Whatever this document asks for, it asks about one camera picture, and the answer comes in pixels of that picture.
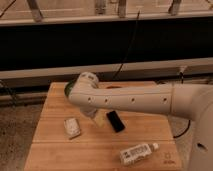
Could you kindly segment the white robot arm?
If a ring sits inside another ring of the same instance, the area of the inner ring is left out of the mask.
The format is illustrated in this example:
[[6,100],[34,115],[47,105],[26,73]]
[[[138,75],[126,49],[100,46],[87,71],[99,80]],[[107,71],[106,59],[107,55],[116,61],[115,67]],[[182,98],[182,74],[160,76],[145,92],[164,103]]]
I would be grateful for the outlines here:
[[213,85],[159,84],[100,88],[98,77],[83,72],[65,86],[69,101],[87,117],[99,108],[170,114],[195,122],[188,171],[213,171]]

